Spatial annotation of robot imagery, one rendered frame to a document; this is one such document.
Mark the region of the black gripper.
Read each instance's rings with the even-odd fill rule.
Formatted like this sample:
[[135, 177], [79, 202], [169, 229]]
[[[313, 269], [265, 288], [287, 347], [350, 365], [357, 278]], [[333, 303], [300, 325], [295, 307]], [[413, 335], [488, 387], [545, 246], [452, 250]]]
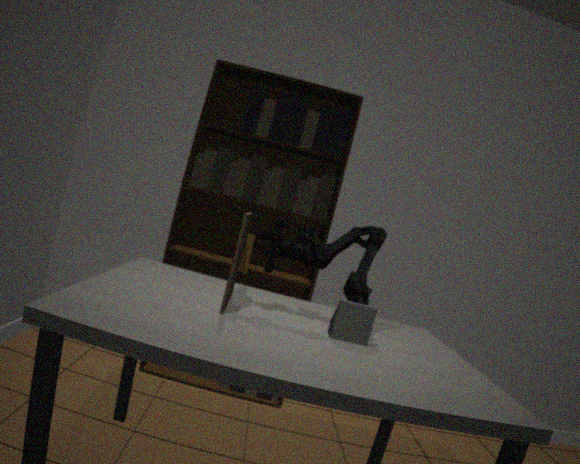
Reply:
[[[271, 233], [266, 234], [258, 234], [255, 235], [255, 238], [262, 238], [262, 239], [272, 239], [272, 246], [271, 250], [268, 248], [260, 246], [258, 244], [253, 243], [253, 246], [259, 249], [261, 252], [265, 254], [265, 258], [268, 258], [268, 261], [265, 264], [264, 272], [271, 273], [274, 267], [274, 255], [280, 255], [288, 258], [293, 258], [296, 242], [279, 238], [280, 231], [283, 230], [285, 220], [283, 218], [277, 217], [276, 224], [275, 224], [275, 231], [271, 230]], [[277, 244], [276, 240], [278, 241]], [[274, 251], [274, 247], [276, 250]]]

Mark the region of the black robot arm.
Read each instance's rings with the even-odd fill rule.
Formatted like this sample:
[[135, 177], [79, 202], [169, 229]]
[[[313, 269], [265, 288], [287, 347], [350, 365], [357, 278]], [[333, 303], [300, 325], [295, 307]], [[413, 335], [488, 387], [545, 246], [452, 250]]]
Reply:
[[[348, 278], [343, 288], [343, 294], [348, 301], [369, 306], [369, 296], [372, 290], [366, 284], [367, 273], [376, 253], [387, 238], [386, 231], [375, 226], [354, 227], [331, 244], [323, 244], [316, 238], [317, 234], [308, 225], [299, 227], [292, 259], [304, 261], [305, 267], [313, 264], [316, 268], [322, 270], [331, 263], [335, 256], [352, 244], [358, 243], [361, 247], [366, 248], [366, 251], [357, 271], [355, 273], [352, 271]], [[364, 235], [369, 235], [367, 240], [360, 238], [360, 236]]]

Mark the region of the crooked picture frame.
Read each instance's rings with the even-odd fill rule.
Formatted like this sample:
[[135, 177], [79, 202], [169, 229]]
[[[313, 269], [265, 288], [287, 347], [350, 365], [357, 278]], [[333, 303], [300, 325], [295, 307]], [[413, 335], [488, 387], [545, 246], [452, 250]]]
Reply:
[[251, 256], [251, 252], [253, 249], [254, 241], [255, 241], [255, 235], [248, 233], [248, 235], [246, 236], [246, 243], [245, 243], [241, 263], [240, 263], [240, 266], [238, 267], [238, 272], [241, 274], [246, 275], [250, 256]]

